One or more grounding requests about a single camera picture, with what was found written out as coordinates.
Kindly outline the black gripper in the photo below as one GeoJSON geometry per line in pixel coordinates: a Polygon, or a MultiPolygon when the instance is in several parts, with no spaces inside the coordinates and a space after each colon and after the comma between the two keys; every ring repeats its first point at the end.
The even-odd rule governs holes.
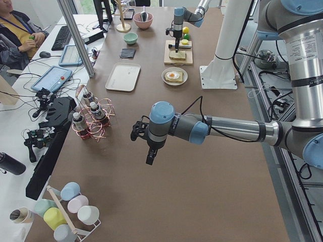
{"type": "Polygon", "coordinates": [[[148,143],[149,151],[146,158],[146,164],[152,165],[159,149],[159,142],[148,143]]]}
{"type": "Polygon", "coordinates": [[[181,40],[181,37],[175,37],[175,52],[178,52],[179,51],[179,45],[180,45],[180,40],[181,40]]]}

